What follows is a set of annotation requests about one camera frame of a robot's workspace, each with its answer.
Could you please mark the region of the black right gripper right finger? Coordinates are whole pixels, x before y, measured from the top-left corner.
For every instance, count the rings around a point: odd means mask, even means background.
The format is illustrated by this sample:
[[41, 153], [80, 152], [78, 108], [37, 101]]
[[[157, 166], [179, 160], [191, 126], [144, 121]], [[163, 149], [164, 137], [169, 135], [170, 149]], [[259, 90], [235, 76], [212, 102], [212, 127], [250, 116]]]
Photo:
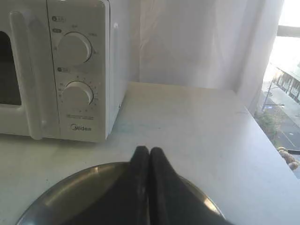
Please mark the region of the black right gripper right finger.
[[184, 184], [159, 147], [151, 149], [149, 211], [152, 225], [229, 225]]

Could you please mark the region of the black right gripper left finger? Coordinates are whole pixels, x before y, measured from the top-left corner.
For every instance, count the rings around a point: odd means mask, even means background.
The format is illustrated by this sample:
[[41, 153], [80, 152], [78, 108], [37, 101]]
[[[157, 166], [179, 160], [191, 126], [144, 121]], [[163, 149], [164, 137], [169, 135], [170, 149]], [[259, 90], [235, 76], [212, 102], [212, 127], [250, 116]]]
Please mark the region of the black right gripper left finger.
[[129, 166], [96, 204], [94, 225], [146, 225], [149, 150], [138, 146]]

